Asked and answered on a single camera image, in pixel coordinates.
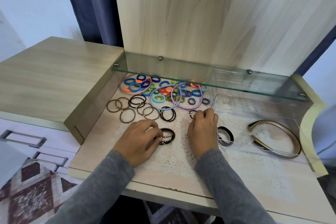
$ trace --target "person's left hand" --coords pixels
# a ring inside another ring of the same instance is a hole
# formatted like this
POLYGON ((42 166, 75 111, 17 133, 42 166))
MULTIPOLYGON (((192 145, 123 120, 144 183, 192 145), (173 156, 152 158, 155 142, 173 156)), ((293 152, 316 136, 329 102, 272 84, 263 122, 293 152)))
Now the person's left hand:
POLYGON ((149 160, 162 137, 163 133, 154 120, 139 120, 129 125, 112 150, 123 155, 132 167, 137 167, 149 160))

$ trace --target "lace doily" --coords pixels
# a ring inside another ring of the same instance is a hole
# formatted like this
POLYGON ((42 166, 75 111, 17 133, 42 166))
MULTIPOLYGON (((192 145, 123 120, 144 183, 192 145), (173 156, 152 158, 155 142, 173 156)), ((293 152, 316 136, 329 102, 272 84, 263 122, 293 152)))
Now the lace doily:
MULTIPOLYGON (((197 106, 199 98, 195 99, 195 106, 197 106)), ((166 101, 164 103, 156 103, 156 105, 162 107, 172 106, 173 104, 166 101)), ((187 101, 182 105, 189 108, 192 107, 187 101)), ((246 106, 242 106, 239 102, 235 103, 235 105, 235 108, 241 108, 242 110, 246 108, 246 106)), ((205 110, 208 107, 210 107, 210 105, 201 105, 199 109, 205 110)), ((254 106, 248 106, 247 108, 251 111, 256 111, 254 106)), ((188 179, 197 179, 194 172, 196 158, 187 139, 187 129, 191 122, 189 111, 181 108, 175 108, 175 111, 176 119, 173 122, 166 122, 161 118, 156 120, 160 128, 171 128, 174 130, 176 134, 175 140, 168 145, 159 145, 152 157, 143 165, 137 167, 137 169, 159 171, 187 177, 188 179)), ((255 151, 260 151, 260 149, 252 145, 253 143, 250 133, 247 131, 247 124, 256 119, 251 116, 241 116, 221 112, 217 112, 217 114, 219 115, 218 125, 228 127, 234 135, 233 150, 221 148, 221 151, 231 167, 237 172, 251 192, 277 196, 288 201, 294 200, 288 178, 279 159, 260 154, 253 154, 247 151, 234 150, 254 149, 255 151)), ((171 117, 172 112, 165 111, 164 115, 169 118, 171 117)), ((123 120, 131 120, 132 117, 132 112, 125 112, 123 120)), ((157 117, 157 112, 154 111, 147 117, 155 118, 157 117)), ((144 118, 137 113, 134 121, 142 119, 144 118)), ((128 126, 129 124, 120 123, 120 127, 115 131, 115 136, 113 137, 114 143, 121 137, 128 126)), ((254 134, 257 134, 260 139, 265 141, 268 139, 267 143, 272 147, 272 141, 270 140, 267 126, 258 126, 254 130, 254 134)))

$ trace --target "gray sweater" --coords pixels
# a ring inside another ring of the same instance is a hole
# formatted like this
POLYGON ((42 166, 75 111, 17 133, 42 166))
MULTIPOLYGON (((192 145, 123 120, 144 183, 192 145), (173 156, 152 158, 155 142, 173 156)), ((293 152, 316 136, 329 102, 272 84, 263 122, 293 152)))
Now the gray sweater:
MULTIPOLYGON (((275 223, 218 148, 203 154, 195 171, 213 195, 226 224, 275 223)), ((99 223, 133 176, 127 160, 111 151, 47 224, 99 223)))

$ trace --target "glass shelf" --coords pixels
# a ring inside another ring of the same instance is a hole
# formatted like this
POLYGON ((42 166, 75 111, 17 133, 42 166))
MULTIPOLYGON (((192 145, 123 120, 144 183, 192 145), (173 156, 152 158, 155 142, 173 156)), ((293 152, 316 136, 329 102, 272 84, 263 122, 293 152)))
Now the glass shelf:
POLYGON ((253 94, 307 101, 305 93, 291 77, 194 63, 183 60, 126 52, 113 65, 113 70, 146 76, 158 75, 163 79, 237 90, 253 94))

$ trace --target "gray sleeve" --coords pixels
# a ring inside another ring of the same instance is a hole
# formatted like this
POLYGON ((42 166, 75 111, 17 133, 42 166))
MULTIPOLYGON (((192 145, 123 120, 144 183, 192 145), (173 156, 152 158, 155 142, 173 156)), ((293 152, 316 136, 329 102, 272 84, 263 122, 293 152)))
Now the gray sleeve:
POLYGON ((207 185, 225 224, 275 223, 218 148, 204 153, 195 171, 207 185))
POLYGON ((47 224, 98 223, 133 176, 127 160, 110 151, 47 224))

